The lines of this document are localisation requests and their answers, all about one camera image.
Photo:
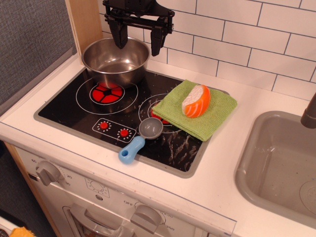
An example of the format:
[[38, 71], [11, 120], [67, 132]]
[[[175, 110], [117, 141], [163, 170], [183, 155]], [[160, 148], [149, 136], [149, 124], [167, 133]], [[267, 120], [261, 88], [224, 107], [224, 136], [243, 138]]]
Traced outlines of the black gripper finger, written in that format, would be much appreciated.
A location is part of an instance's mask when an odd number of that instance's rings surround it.
[[128, 31], [127, 25], [121, 20], [116, 20], [115, 18], [109, 17], [108, 24], [111, 30], [112, 37], [114, 39], [115, 45], [123, 49], [128, 41]]
[[160, 49], [164, 45], [167, 29], [164, 26], [154, 26], [151, 29], [151, 54], [152, 56], [159, 55]]

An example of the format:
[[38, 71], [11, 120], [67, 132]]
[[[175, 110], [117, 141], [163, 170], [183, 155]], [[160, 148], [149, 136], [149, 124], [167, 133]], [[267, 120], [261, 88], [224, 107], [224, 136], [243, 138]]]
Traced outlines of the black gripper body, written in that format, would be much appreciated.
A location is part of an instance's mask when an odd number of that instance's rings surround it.
[[161, 27], [164, 33], [173, 32], [175, 12], [155, 0], [104, 0], [105, 20], [114, 33], [125, 31], [128, 26], [152, 29]]

